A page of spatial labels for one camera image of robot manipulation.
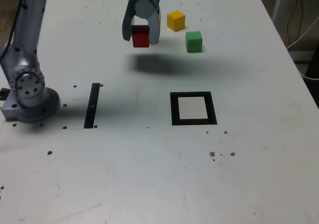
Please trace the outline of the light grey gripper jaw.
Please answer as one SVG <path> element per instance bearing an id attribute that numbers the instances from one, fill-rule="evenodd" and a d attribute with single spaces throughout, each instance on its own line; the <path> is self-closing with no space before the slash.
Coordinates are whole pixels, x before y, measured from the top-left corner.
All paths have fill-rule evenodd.
<path id="1" fill-rule="evenodd" d="M 160 0 L 137 0 L 135 2 L 136 16 L 145 19 L 149 26 L 149 41 L 155 45 L 160 37 Z"/>

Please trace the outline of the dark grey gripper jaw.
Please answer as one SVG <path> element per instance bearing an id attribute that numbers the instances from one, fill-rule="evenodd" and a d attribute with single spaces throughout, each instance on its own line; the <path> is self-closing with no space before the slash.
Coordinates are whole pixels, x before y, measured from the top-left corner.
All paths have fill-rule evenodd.
<path id="1" fill-rule="evenodd" d="M 134 16 L 136 15 L 135 1 L 136 0 L 129 0 L 128 1 L 126 12 L 125 12 L 124 19 L 123 19 L 122 35 L 123 35 L 123 39 L 126 41 L 130 41 L 131 36 L 132 36 L 131 25 L 132 25 L 132 21 L 134 19 Z"/>

